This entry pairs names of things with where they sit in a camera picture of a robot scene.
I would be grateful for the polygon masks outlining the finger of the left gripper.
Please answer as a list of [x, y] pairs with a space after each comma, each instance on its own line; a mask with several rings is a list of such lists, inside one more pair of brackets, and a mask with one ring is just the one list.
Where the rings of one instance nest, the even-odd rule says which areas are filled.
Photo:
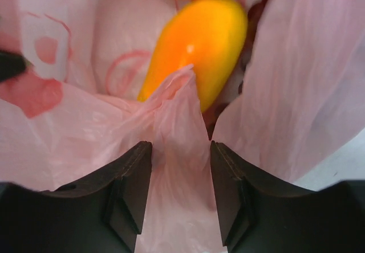
[[21, 75], [26, 68], [26, 59], [21, 54], [4, 50], [0, 51], [0, 82]]

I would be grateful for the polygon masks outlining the dark red grape bunch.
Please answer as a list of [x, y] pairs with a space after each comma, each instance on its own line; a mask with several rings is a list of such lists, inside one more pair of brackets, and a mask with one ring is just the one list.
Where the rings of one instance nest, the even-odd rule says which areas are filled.
[[264, 11], [268, 0], [238, 0], [245, 8], [248, 16], [248, 29], [244, 47], [240, 53], [240, 58], [237, 60], [233, 72], [229, 76], [222, 91], [203, 114], [203, 119], [208, 132], [208, 137], [211, 137], [216, 125], [216, 121], [223, 110], [242, 93], [242, 85], [245, 76], [247, 65], [249, 65], [254, 40], [256, 37], [257, 26], [260, 17]]

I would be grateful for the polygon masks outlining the pink plastic bag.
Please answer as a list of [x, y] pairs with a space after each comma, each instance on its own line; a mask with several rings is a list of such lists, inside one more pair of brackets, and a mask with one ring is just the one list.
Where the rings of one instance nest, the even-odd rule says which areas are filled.
[[[137, 252], [219, 252], [197, 68], [135, 100], [172, 0], [1, 0], [1, 180], [53, 190], [141, 140], [152, 177]], [[269, 0], [239, 97], [213, 139], [294, 182], [364, 130], [364, 0]]]

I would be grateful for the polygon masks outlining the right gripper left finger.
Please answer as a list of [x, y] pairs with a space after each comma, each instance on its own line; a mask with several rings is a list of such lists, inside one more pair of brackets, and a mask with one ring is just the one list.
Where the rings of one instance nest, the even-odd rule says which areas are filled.
[[2, 252], [134, 252], [141, 234], [152, 144], [55, 191], [1, 183]]

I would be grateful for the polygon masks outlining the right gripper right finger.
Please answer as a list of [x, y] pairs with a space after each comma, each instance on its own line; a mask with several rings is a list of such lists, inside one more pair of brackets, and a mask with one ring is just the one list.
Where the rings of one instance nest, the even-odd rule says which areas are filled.
[[210, 167], [229, 252], [363, 252], [364, 182], [311, 191], [245, 161], [220, 142]]

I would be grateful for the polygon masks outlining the yellow orange mango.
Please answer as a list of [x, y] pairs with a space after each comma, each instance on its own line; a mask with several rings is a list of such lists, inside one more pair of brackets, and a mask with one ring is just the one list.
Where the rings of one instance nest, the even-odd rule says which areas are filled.
[[205, 112], [233, 72], [247, 29], [247, 14], [236, 0], [187, 4], [163, 28], [137, 99], [146, 101], [170, 74], [191, 64]]

